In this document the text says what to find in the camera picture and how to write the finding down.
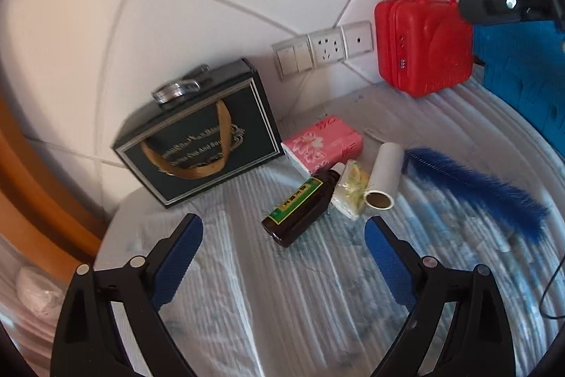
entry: paper roll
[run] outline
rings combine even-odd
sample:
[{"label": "paper roll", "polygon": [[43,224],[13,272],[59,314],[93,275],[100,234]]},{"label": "paper roll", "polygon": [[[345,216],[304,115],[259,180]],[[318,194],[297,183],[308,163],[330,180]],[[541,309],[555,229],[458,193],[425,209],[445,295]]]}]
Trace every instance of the paper roll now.
[{"label": "paper roll", "polygon": [[363,196],[365,203],[377,210],[389,210],[394,206],[403,163],[404,149],[401,145],[384,143],[380,147]]}]

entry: dark green gift box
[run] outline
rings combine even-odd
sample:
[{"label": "dark green gift box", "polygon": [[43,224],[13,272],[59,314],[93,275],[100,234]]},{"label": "dark green gift box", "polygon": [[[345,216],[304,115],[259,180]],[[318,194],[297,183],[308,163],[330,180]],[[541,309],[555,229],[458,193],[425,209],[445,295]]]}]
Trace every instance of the dark green gift box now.
[{"label": "dark green gift box", "polygon": [[166,207],[282,153],[259,73],[247,60],[196,79],[197,93],[132,114],[113,146]]}]

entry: brown bottle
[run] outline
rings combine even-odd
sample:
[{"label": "brown bottle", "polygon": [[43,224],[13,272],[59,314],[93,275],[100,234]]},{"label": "brown bottle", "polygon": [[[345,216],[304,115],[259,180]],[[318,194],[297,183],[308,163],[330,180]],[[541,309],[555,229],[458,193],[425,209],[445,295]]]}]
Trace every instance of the brown bottle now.
[{"label": "brown bottle", "polygon": [[288,248],[323,215],[344,168],[343,163],[337,163],[332,169],[313,175],[263,219],[263,227],[279,245]]}]

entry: tissue package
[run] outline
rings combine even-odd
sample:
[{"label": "tissue package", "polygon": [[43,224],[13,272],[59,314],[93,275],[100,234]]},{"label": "tissue package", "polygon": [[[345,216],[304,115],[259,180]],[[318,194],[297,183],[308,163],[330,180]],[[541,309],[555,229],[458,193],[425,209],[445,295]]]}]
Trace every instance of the tissue package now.
[{"label": "tissue package", "polygon": [[336,116],[323,118],[282,143],[286,157],[304,177],[328,169],[337,162],[356,159],[363,137]]}]

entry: red suitcase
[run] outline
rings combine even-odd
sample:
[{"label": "red suitcase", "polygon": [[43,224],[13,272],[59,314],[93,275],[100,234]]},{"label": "red suitcase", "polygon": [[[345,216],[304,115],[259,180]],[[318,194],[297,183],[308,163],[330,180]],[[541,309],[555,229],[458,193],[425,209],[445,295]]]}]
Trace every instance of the red suitcase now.
[{"label": "red suitcase", "polygon": [[379,73],[414,98],[464,82],[472,28],[456,0],[387,0],[375,7]]}]

